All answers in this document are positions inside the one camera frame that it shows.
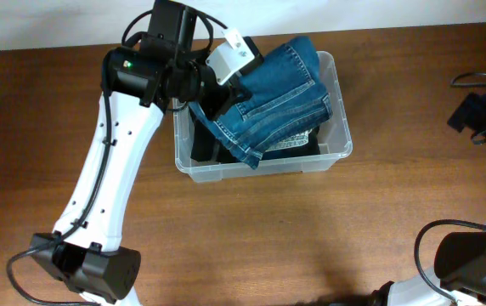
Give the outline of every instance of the wood grain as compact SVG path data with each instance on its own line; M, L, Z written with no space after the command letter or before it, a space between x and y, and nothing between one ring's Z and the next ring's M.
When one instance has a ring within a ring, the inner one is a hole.
M415 275L413 243L438 218L486 220L486 148L447 119L486 71L486 24L309 34L333 54L353 154L323 173L195 184L175 168L172 118L150 143L122 245L142 254L144 305L259 305L367 293ZM258 37L267 53L293 36ZM0 52L0 305L25 305L6 260L50 231L96 122L99 66L113 46ZM433 230L422 261L453 228ZM31 260L20 282L78 300Z

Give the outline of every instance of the blue denim fabric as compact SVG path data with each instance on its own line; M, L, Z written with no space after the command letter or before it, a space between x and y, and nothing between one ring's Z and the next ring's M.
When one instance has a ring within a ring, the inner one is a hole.
M235 158L253 169L270 146L332 116L330 96L319 80L319 57L308 37L272 51L240 84L252 98L215 122L206 119L198 103L189 107Z

